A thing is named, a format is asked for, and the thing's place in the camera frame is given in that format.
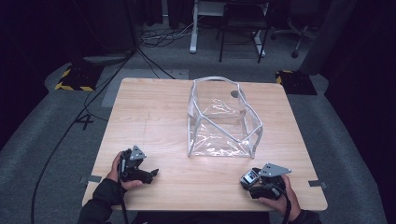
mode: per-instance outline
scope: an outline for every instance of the table top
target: table top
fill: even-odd
[[[252,167],[270,162],[290,168],[291,185],[303,209],[322,211],[327,202],[283,87],[272,83],[239,82],[247,102],[263,123],[255,159],[188,157],[188,101],[191,80],[125,78],[92,175],[105,178],[119,151],[134,145],[147,155],[139,166],[160,169],[150,185],[125,194],[128,210],[270,211],[250,198],[239,179]],[[89,182],[83,204],[98,183]]]

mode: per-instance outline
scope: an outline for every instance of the sleeve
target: sleeve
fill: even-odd
[[[106,223],[113,210],[112,205],[120,204],[120,189],[116,181],[104,179],[90,199],[81,209],[78,224]]]
[[[318,213],[302,209],[300,215],[289,224],[321,224],[321,221]]]

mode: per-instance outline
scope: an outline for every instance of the person's arm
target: person's arm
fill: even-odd
[[[286,175],[282,175],[286,186],[286,193],[288,194],[291,211],[289,215],[289,224],[321,224],[318,213],[303,210],[298,203],[297,196],[291,188],[290,180]],[[274,208],[282,216],[286,213],[286,198],[282,195],[278,200],[271,200],[267,198],[259,198],[259,201],[269,207]]]
[[[113,210],[112,205],[120,204],[120,186],[117,167],[120,162],[120,153],[114,159],[111,171],[106,178],[98,185],[90,199],[81,209],[78,224],[106,223],[110,218]],[[143,185],[142,181],[134,180],[122,182],[122,190],[126,192],[129,189]]]

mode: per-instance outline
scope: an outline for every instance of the clear plastic bag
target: clear plastic bag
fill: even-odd
[[[262,138],[262,122],[236,82],[195,79],[188,110],[189,156],[250,157]]]

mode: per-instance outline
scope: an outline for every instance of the yellow and black hazard tape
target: yellow and black hazard tape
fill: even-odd
[[[55,90],[66,90],[66,91],[94,91],[92,87],[89,86],[79,86],[79,85],[64,85],[64,81],[68,78],[68,75],[70,74],[71,67],[69,66],[66,71],[61,76],[61,79],[59,79],[58,84],[55,86]]]
[[[275,73],[275,78],[276,78],[276,83],[282,85],[282,76],[280,75],[281,73],[293,73],[293,71],[290,70],[280,70]]]

